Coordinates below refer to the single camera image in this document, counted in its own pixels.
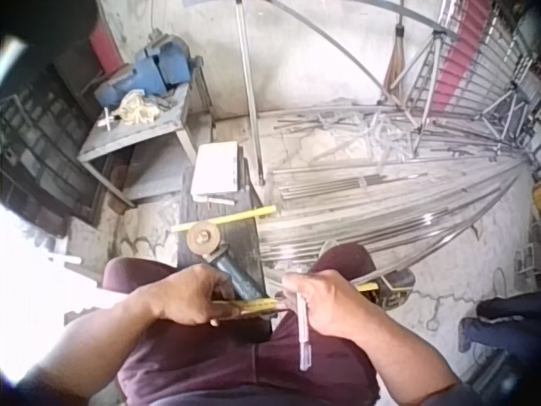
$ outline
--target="blue bench vise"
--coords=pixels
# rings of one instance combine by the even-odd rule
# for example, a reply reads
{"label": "blue bench vise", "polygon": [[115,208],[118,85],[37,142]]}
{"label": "blue bench vise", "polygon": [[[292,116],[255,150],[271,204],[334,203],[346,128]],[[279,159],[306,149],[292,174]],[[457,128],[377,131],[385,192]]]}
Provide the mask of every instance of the blue bench vise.
{"label": "blue bench vise", "polygon": [[163,96],[191,77],[191,59],[186,42],[161,35],[137,52],[133,63],[123,65],[103,82],[94,95],[102,107],[115,108],[126,94],[142,89],[146,95]]}

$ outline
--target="cutting disc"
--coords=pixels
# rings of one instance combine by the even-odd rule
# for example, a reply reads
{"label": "cutting disc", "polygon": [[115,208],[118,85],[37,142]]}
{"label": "cutting disc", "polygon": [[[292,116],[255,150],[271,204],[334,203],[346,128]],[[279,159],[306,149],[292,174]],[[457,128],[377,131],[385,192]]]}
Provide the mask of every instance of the cutting disc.
{"label": "cutting disc", "polygon": [[208,255],[220,245],[220,230],[211,222],[198,222],[186,234],[186,244],[196,255]]}

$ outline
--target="hand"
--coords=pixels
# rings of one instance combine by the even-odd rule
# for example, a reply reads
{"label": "hand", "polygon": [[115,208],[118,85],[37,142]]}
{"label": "hand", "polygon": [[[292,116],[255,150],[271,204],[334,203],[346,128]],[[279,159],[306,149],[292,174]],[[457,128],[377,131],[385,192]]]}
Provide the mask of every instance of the hand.
{"label": "hand", "polygon": [[288,273],[281,284],[303,296],[308,306],[310,325],[325,336],[353,340],[359,326],[371,315],[381,312],[334,270],[313,274]]}
{"label": "hand", "polygon": [[233,300],[231,278],[212,266],[193,265],[156,283],[144,286],[157,318],[193,326],[238,315],[232,304],[213,303],[212,294]]}

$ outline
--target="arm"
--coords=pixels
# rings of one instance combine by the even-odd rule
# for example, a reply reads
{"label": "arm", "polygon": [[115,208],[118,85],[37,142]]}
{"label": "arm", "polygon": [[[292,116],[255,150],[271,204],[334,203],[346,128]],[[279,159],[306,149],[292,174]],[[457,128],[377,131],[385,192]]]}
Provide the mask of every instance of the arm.
{"label": "arm", "polygon": [[370,303],[338,272],[287,274],[282,284],[303,295],[313,329],[349,339],[366,352],[397,403],[419,403],[459,382],[435,348]]}
{"label": "arm", "polygon": [[89,398],[117,374],[141,334],[156,320],[196,325],[236,315],[227,304],[210,301],[214,292],[232,299],[230,280],[210,266],[191,266],[133,291],[109,310],[85,315],[68,327],[60,342],[21,382],[70,398]]}

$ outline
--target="broom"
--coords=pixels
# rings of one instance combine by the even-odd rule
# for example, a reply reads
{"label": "broom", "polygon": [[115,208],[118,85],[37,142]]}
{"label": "broom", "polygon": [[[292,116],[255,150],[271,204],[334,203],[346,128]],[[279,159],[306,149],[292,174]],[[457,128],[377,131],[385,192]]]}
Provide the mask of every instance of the broom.
{"label": "broom", "polygon": [[[400,0],[400,5],[404,7],[404,0]],[[398,100],[402,100],[402,81],[391,90],[391,85],[396,80],[398,75],[404,69],[404,26],[402,25],[402,14],[398,16],[398,24],[395,26],[395,46],[392,48],[391,60],[385,74],[383,86],[396,96]]]}

